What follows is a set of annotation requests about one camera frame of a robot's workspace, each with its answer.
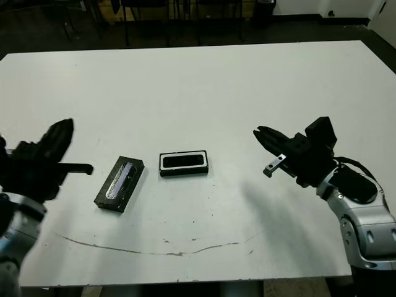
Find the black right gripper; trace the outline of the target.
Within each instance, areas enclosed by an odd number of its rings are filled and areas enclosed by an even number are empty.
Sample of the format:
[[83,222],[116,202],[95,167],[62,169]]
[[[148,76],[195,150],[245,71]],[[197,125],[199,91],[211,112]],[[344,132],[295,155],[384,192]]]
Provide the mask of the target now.
[[289,138],[271,127],[259,126],[253,134],[263,148],[275,155],[275,160],[264,169],[269,178],[275,170],[281,169],[296,178],[301,187],[318,187],[336,167],[332,153],[325,145],[314,144],[301,133]]

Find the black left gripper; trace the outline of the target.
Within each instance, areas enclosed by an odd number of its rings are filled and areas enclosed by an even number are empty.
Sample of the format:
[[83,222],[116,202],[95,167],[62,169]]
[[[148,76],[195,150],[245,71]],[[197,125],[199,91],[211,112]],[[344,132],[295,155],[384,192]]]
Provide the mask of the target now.
[[[40,139],[40,154],[62,160],[71,144],[73,133],[72,118],[56,122]],[[15,159],[7,154],[4,143],[1,144],[1,188],[4,192],[19,194],[36,202],[53,200],[69,173],[91,175],[93,166]]]

